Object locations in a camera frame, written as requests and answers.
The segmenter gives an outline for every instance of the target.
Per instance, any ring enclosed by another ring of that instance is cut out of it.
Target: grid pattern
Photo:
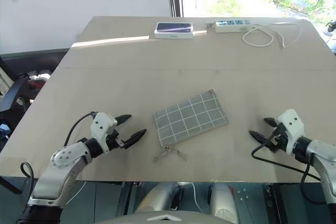
[[[212,89],[156,111],[154,119],[163,147],[228,123],[227,115]]]

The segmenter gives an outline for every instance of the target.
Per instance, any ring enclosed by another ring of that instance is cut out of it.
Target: white cable
[[[191,183],[191,185],[193,186],[193,188],[194,188],[194,200],[195,200],[195,204],[196,204],[196,206],[198,207],[198,209],[202,212],[202,210],[201,210],[201,208],[199,207],[199,205],[198,205],[198,203],[197,203],[197,200],[196,200],[196,188],[195,188],[195,185],[194,185],[194,183],[192,183],[192,182],[190,182]]]
[[[72,201],[72,200],[77,196],[77,194],[79,194],[80,191],[82,191],[82,189],[83,189],[83,187],[84,187],[85,185],[86,185],[86,181],[84,182],[84,184],[82,185],[82,187],[78,190],[78,192],[77,192],[71,199],[69,199],[68,202],[66,202],[65,205],[69,204],[70,201]]]
[[[270,26],[278,26],[278,25],[294,25],[294,26],[296,26],[296,27],[299,28],[299,35],[298,35],[298,36],[297,36],[297,37],[296,37],[290,44],[285,45],[285,38],[283,37],[283,35],[282,35],[280,32],[278,32],[278,31],[276,31],[276,30],[274,30],[273,28],[270,27]],[[264,28],[264,27],[267,27],[268,29],[270,29],[270,30],[276,32],[276,33],[281,37],[282,47],[283,47],[283,48],[289,47],[289,46],[291,46],[292,44],[294,44],[296,41],[298,41],[298,39],[299,39],[299,38],[301,37],[301,35],[302,35],[302,27],[301,27],[299,24],[297,24],[297,23],[293,23],[293,22],[278,22],[278,23],[273,23],[273,24],[264,25],[264,26],[256,24],[256,25],[254,25],[254,26],[257,26],[257,27],[255,27],[255,28],[253,28],[252,30],[250,30],[250,31],[248,31],[247,33],[245,33],[245,34],[242,36],[242,38],[241,38],[243,42],[245,42],[246,44],[249,44],[250,46],[253,46],[253,47],[267,47],[267,46],[269,46],[270,44],[272,44],[272,42],[274,41],[274,36],[273,36],[272,34],[270,34],[269,32],[263,30],[262,28]],[[251,42],[248,42],[248,41],[245,39],[245,37],[246,37],[248,34],[252,33],[253,31],[256,31],[256,30],[263,31],[265,34],[267,34],[267,35],[271,38],[271,40],[270,40],[268,43],[264,44],[264,45],[257,45],[257,44],[253,44],[253,43],[251,43]]]

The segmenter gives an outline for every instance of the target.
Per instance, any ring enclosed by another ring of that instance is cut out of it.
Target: wooden table
[[[71,126],[89,111],[132,114],[120,131],[124,140],[140,129],[148,132],[128,150],[96,158],[79,175],[83,180],[298,182],[301,174],[250,155],[258,143],[248,130],[269,134],[263,118],[289,108],[298,112],[309,138],[336,143],[336,59],[311,23],[299,22],[302,36],[289,48],[281,48],[277,39],[256,48],[242,42],[242,33],[211,30],[191,40],[153,39],[156,22],[172,20],[193,22],[194,30],[201,31],[214,19],[92,19],[78,42],[150,38],[71,48],[1,152],[0,175],[22,176],[19,165],[28,161],[40,176]],[[251,20],[270,24],[284,19]],[[295,26],[275,28],[286,43],[298,32]],[[249,39],[264,43],[269,38],[256,32]],[[187,161],[170,154],[152,162],[160,152],[153,112],[208,89],[217,93],[229,124],[177,144]],[[85,119],[69,142],[89,137],[90,124]],[[261,150],[259,156],[303,168],[284,152]]]

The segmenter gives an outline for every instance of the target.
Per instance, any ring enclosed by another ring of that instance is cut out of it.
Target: power strip
[[[249,19],[228,19],[215,22],[216,33],[237,33],[253,29]]]

